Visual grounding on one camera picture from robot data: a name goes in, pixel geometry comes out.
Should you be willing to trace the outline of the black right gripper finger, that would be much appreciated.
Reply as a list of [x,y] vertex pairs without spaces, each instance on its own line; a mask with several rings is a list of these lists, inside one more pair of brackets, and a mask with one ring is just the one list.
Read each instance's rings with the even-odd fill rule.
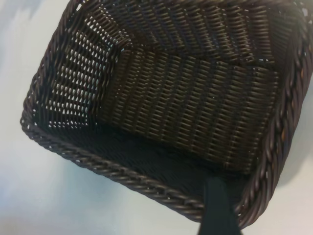
[[204,211],[199,235],[240,235],[225,183],[209,178],[204,184]]

